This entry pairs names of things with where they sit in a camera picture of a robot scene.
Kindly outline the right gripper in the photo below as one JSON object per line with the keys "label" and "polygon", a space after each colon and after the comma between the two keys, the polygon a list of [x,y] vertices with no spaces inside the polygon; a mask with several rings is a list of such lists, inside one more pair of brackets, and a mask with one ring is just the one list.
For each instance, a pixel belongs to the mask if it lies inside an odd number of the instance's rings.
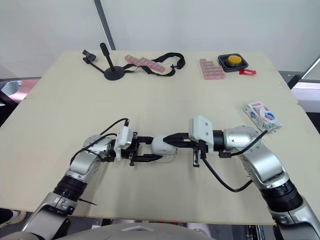
{"label": "right gripper", "polygon": [[200,160],[204,161],[207,158],[208,146],[205,141],[184,141],[189,139],[189,134],[185,132],[174,133],[168,135],[165,143],[177,148],[191,148],[193,152],[193,167],[200,167]]}

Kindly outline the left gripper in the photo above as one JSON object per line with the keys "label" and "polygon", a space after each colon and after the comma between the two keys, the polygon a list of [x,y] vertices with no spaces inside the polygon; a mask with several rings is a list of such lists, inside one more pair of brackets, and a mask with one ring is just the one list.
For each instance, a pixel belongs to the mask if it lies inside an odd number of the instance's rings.
{"label": "left gripper", "polygon": [[137,132],[133,132],[133,138],[131,145],[127,149],[121,150],[121,157],[129,160],[131,167],[135,166],[135,163],[149,163],[162,158],[161,155],[157,154],[143,154],[139,155],[140,143],[151,145],[154,138],[151,136],[138,136]]}

